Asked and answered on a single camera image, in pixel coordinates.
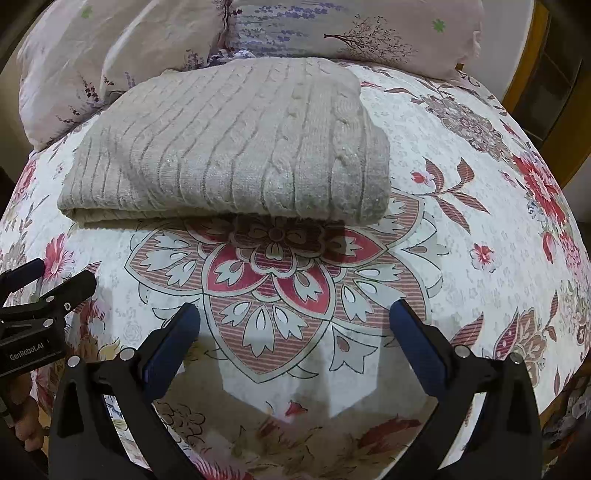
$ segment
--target folded blanket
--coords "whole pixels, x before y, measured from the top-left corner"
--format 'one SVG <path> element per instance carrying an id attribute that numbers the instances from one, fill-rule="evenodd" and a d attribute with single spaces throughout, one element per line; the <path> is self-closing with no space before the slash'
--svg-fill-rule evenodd
<path id="1" fill-rule="evenodd" d="M 377 222 L 389 144 L 359 94 L 325 59 L 165 72 L 101 114 L 58 206 L 82 222 L 217 212 Z"/>

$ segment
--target blue gripper pad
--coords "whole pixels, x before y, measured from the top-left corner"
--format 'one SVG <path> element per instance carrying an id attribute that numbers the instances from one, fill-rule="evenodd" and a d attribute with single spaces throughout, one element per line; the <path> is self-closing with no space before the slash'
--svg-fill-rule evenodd
<path id="1" fill-rule="evenodd" d="M 199 337 L 200 326 L 201 318 L 197 307 L 192 303 L 185 303 L 170 320 L 164 332 L 155 331 L 164 333 L 164 339 L 141 372 L 144 395 L 148 401 L 152 402 L 166 394 L 183 358 Z"/>
<path id="2" fill-rule="evenodd" d="M 446 369 L 431 342 L 427 339 L 418 318 L 413 318 L 404 300 L 390 307 L 390 329 L 414 370 L 427 395 L 443 398 L 446 391 Z"/>

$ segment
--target tree print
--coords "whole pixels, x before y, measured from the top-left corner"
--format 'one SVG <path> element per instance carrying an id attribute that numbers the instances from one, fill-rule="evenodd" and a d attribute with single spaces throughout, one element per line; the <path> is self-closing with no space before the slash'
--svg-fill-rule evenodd
<path id="1" fill-rule="evenodd" d="M 387 27 L 384 17 L 362 19 L 355 15 L 353 27 L 341 35 L 324 35 L 336 38 L 346 47 L 339 53 L 353 60 L 374 61 L 377 63 L 406 63 L 413 49 L 402 42 L 396 30 Z"/>

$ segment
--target bed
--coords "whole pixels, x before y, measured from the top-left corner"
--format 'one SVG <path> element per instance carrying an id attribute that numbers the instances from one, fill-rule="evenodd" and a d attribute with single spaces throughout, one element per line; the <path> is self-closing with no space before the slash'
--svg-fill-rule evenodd
<path id="1" fill-rule="evenodd" d="M 386 471 L 435 406 L 389 330 L 399 298 L 454 345 L 522 355 L 540 412 L 591 345 L 590 264 L 574 217 L 497 98 L 465 74 L 451 84 L 335 61 L 358 77 L 395 153 L 375 225 L 248 215 L 74 223 L 56 201 L 101 111 L 31 155 L 0 223 L 0 271 L 44 258 L 43 293 L 83 269 L 96 274 L 95 295 L 67 319 L 70 355 L 114 358 L 183 303 L 197 306 L 199 340 L 155 407 L 208 479 Z M 48 413 L 64 364 L 33 373 Z M 446 462 L 461 456 L 482 401 Z"/>

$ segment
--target pillow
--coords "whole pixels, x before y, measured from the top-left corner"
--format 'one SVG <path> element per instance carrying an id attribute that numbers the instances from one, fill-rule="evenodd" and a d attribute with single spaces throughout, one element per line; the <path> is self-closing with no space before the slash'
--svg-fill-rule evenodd
<path id="1" fill-rule="evenodd" d="M 20 114 L 43 149 L 136 83 L 207 62 L 225 0 L 56 0 L 19 52 Z"/>
<path id="2" fill-rule="evenodd" d="M 256 56 L 319 56 L 457 78 L 479 51 L 480 0 L 233 0 L 226 46 Z"/>

